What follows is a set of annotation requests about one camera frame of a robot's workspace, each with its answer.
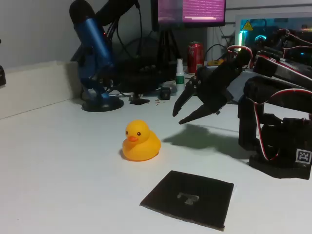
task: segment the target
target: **blue microphone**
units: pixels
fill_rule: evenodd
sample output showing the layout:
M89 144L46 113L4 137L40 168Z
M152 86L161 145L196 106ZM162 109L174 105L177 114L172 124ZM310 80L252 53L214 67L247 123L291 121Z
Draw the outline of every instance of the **blue microphone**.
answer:
M103 85L92 79L99 72L111 72L114 69L111 48L93 8L85 0L75 0L69 13L81 42L71 61L78 61L80 81L90 99L82 106L83 110L103 112L122 107L122 100L109 97ZM93 89L97 96L93 97L89 89Z

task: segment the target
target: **small bottle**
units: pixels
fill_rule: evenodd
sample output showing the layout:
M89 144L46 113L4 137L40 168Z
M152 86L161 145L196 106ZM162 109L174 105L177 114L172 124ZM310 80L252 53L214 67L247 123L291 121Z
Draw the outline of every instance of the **small bottle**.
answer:
M183 91L185 89L184 84L184 68L183 68L183 59L177 59L177 67L176 67L176 88L178 91Z

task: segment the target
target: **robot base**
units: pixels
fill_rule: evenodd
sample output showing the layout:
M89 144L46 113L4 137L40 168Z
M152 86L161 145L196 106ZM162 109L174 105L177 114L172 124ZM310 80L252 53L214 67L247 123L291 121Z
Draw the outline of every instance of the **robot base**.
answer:
M300 178L310 179L311 166L307 167L277 167L265 163L259 159L259 155L251 156L249 158L249 165L269 176L274 178Z
M101 98L100 100L86 101L82 109L87 112L106 112L113 111L123 107L123 100L118 97Z

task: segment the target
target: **duck beak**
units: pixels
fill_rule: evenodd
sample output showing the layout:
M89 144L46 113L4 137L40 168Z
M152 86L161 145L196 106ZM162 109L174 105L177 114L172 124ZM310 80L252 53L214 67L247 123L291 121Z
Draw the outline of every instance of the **duck beak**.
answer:
M136 137L134 137L134 136L128 137L128 141L136 142L137 140L138 140L138 138L136 138Z

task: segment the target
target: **black mat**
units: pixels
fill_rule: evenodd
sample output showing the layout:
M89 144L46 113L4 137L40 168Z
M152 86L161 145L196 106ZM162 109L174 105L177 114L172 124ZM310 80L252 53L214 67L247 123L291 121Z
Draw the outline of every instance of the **black mat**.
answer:
M170 217L223 231L233 188L231 183L171 171L140 205Z

